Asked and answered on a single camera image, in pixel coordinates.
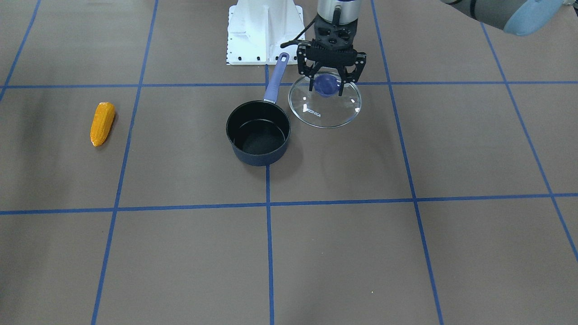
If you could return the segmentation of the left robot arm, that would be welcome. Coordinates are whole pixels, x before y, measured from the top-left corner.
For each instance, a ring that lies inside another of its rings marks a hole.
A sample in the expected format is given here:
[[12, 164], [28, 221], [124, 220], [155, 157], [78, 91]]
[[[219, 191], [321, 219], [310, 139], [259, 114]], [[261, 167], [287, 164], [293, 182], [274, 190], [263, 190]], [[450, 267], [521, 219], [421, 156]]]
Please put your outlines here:
[[[367, 54], [353, 46], [361, 4], [359, 0], [320, 0], [316, 16], [308, 24], [314, 29], [314, 38], [306, 40], [297, 35], [281, 44], [281, 48], [297, 46], [298, 72], [310, 79], [310, 88], [324, 67], [338, 72], [339, 94], [346, 83], [358, 82], [367, 62]], [[446, 0], [445, 4], [505, 33], [526, 36], [547, 24], [563, 1]]]

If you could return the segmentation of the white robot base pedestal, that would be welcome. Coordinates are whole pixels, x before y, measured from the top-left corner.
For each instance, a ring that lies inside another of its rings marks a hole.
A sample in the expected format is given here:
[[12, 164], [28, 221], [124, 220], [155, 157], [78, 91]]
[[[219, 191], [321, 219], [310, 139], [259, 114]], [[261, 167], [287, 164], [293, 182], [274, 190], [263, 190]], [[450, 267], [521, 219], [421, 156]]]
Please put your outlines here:
[[281, 53], [297, 64], [297, 46], [281, 48], [305, 27], [303, 9], [293, 0], [238, 0], [228, 9], [226, 63], [274, 65]]

